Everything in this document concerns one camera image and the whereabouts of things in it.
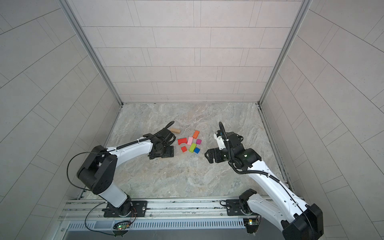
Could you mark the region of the orange wood block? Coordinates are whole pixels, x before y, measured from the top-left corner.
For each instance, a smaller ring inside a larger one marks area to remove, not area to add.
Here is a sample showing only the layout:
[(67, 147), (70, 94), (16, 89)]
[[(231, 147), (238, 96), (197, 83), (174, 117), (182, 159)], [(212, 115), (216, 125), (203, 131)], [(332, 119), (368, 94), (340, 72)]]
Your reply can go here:
[(193, 139), (194, 140), (197, 140), (198, 139), (198, 136), (199, 136), (200, 132), (199, 131), (195, 131), (194, 134), (193, 134)]

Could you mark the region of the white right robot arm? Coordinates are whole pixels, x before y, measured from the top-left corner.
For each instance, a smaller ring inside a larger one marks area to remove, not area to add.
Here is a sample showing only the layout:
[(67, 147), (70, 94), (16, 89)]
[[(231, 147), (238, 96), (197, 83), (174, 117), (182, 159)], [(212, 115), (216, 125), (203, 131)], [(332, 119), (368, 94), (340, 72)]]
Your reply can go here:
[(286, 240), (318, 240), (324, 234), (323, 212), (295, 195), (270, 170), (253, 149), (245, 149), (243, 137), (234, 132), (218, 130), (214, 134), (218, 147), (205, 153), (209, 163), (228, 162), (239, 175), (249, 175), (271, 197), (273, 203), (249, 189), (240, 196), (247, 215), (260, 215), (282, 231)]

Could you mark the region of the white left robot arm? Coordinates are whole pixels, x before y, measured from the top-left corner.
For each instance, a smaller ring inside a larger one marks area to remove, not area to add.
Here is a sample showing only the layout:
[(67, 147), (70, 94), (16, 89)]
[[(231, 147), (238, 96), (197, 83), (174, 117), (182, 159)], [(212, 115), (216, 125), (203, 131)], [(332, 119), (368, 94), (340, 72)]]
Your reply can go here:
[(107, 201), (103, 209), (105, 218), (127, 217), (135, 214), (131, 197), (114, 182), (116, 169), (141, 155), (149, 159), (172, 158), (176, 136), (168, 129), (117, 147), (96, 146), (77, 172), (77, 178), (95, 195)]

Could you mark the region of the red arch wood block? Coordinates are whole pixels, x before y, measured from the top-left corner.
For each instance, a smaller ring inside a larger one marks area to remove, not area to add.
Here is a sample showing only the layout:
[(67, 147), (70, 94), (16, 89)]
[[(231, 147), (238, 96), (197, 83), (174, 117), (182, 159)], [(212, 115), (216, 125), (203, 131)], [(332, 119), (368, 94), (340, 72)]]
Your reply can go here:
[(188, 143), (188, 138), (178, 139), (178, 145), (187, 144), (187, 143)]

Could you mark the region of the pink wood block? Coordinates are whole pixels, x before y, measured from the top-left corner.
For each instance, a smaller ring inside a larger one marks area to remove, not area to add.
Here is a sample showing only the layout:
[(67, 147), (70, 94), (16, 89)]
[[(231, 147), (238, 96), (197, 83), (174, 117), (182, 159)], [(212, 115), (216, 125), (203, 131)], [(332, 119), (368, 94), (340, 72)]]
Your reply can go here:
[(187, 142), (187, 145), (191, 145), (192, 143), (193, 143), (193, 140), (194, 140), (194, 138), (193, 137), (189, 137), (188, 138), (188, 142)]

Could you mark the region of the green wood block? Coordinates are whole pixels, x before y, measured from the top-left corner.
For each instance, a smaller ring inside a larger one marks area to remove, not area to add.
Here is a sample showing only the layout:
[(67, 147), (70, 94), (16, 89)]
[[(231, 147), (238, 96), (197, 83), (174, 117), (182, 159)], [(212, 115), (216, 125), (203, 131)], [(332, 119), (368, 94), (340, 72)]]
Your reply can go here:
[(189, 148), (189, 151), (190, 151), (191, 153), (193, 153), (193, 152), (195, 151), (196, 147), (197, 147), (197, 144), (196, 144), (196, 143), (192, 143), (191, 146), (190, 146), (190, 148)]

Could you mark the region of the right circuit board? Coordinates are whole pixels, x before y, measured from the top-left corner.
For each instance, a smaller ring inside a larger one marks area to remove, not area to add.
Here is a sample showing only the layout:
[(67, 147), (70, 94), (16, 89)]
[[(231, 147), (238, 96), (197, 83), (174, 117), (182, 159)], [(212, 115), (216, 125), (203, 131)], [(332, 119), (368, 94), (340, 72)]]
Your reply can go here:
[(244, 226), (245, 227), (259, 226), (260, 225), (259, 218), (243, 219), (243, 220), (244, 220)]

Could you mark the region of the circuit board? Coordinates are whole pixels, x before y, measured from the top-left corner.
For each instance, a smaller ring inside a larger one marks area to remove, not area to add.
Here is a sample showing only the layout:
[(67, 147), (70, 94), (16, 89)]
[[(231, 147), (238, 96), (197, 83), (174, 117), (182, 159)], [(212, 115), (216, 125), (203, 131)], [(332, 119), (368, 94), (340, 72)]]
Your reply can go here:
[(113, 229), (117, 231), (125, 231), (130, 227), (130, 225), (131, 225), (131, 221), (122, 221), (122, 222), (116, 223), (113, 226)]
[(245, 227), (259, 226), (260, 225), (259, 218), (243, 219), (243, 220), (244, 220), (244, 226)]

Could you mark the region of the left circuit board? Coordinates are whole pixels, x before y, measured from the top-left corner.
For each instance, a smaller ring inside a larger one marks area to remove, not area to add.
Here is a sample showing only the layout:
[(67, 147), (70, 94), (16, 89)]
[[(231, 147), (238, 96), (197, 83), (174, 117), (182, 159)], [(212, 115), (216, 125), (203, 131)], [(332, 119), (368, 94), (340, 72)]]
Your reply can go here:
[(130, 227), (130, 225), (131, 225), (131, 221), (122, 221), (122, 222), (116, 223), (113, 226), (113, 229), (117, 231), (125, 231)]

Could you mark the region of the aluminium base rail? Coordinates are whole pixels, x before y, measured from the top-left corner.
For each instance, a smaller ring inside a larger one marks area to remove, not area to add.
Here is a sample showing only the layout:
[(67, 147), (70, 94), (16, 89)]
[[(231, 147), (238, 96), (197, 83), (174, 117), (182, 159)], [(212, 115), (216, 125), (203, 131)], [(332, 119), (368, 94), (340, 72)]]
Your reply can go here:
[[(129, 231), (146, 230), (208, 230), (245, 229), (249, 233), (259, 226), (244, 226), (243, 219), (262, 217), (245, 214), (237, 198), (170, 198), (134, 199), (135, 214), (127, 217), (105, 218), (103, 200), (68, 201), (59, 216), (61, 231), (91, 231), (122, 236)], [(113, 226), (122, 221), (131, 221), (125, 231)]]

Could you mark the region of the aluminium corner post right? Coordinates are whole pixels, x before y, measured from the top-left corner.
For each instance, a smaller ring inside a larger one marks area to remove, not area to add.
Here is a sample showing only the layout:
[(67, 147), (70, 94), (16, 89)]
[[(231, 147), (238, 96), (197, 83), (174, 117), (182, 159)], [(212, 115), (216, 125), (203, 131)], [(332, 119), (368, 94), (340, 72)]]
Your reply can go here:
[(297, 16), (293, 22), (293, 25), (289, 31), (287, 39), (284, 42), (283, 48), (280, 52), (280, 55), (277, 59), (277, 62), (275, 64), (275, 66), (273, 67), (270, 78), (269, 78), (269, 80), (266, 84), (266, 87), (262, 93), (261, 99), (259, 101), (260, 106), (265, 102), (265, 100), (267, 98), (267, 95), (268, 95), (268, 93), (272, 87), (272, 84), (273, 84), (273, 82), (274, 82), (283, 62), (284, 62), (285, 57), (288, 54), (288, 51), (289, 51), (298, 31), (300, 29), (300, 26), (301, 26), (306, 14), (307, 14), (309, 8), (310, 8), (311, 3), (312, 3), (311, 0), (304, 0), (301, 4), (300, 8), (299, 8), (298, 14), (297, 14)]

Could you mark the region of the aluminium corner post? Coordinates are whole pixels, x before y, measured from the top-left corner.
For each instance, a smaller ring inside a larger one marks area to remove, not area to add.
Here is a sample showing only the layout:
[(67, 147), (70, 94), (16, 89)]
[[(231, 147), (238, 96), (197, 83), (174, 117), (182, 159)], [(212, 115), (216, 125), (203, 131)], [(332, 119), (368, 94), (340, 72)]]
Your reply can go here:
[(307, 14), (309, 8), (310, 8), (311, 3), (312, 3), (311, 0), (304, 0), (301, 4), (300, 8), (299, 8), (298, 14), (297, 14), (297, 16), (293, 22), (293, 25), (289, 31), (287, 39), (284, 42), (283, 48), (280, 52), (280, 55), (277, 59), (277, 62), (275, 64), (275, 66), (273, 67), (270, 78), (269, 78), (269, 80), (266, 84), (266, 87), (262, 93), (261, 99), (259, 101), (260, 106), (265, 102), (265, 100), (267, 98), (267, 95), (268, 95), (268, 93), (272, 87), (272, 84), (273, 84), (273, 82), (274, 82), (283, 62), (284, 62), (285, 57), (288, 54), (288, 51), (289, 51), (298, 31), (300, 29), (300, 26), (301, 26), (306, 14)]
[(80, 25), (79, 21), (77, 20), (73, 10), (71, 9), (71, 6), (69, 5), (68, 1), (64, 0), (58, 0), (58, 3), (61, 7), (61, 9), (64, 12), (64, 15), (68, 19), (69, 23), (71, 24), (72, 28), (74, 29), (76, 35), (78, 36), (81, 44), (85, 48), (86, 52), (88, 53), (91, 61), (95, 65), (96, 69), (98, 70), (99, 74), (101, 75), (104, 82), (107, 84), (111, 92), (113, 93), (115, 99), (119, 103), (119, 105), (122, 107), (124, 103), (122, 102), (116, 88), (114, 87), (111, 79), (109, 78), (107, 72), (105, 71), (105, 68), (102, 66), (102, 63), (100, 59), (98, 58), (94, 48), (92, 47), (90, 41), (88, 40), (86, 33), (84, 32), (82, 26)]

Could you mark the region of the aluminium corner post left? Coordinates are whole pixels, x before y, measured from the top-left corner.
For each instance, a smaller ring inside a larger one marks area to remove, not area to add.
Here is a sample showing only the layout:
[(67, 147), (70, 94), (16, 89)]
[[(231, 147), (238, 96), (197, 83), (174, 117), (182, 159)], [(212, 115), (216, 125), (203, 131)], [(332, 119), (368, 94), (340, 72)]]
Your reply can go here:
[(122, 102), (116, 88), (114, 87), (111, 79), (109, 78), (107, 72), (105, 71), (105, 68), (102, 66), (102, 63), (100, 59), (98, 58), (94, 48), (92, 47), (90, 41), (88, 40), (86, 33), (84, 32), (82, 26), (80, 25), (79, 21), (77, 20), (73, 10), (71, 9), (71, 6), (69, 5), (68, 1), (64, 0), (58, 0), (58, 3), (61, 7), (61, 9), (64, 12), (64, 15), (68, 19), (69, 23), (71, 24), (72, 28), (74, 29), (76, 35), (78, 36), (81, 44), (85, 48), (86, 52), (88, 53), (91, 61), (95, 65), (96, 69), (98, 70), (99, 74), (101, 75), (104, 82), (107, 84), (111, 92), (113, 93), (115, 99), (119, 103), (119, 105), (122, 107), (124, 103)]

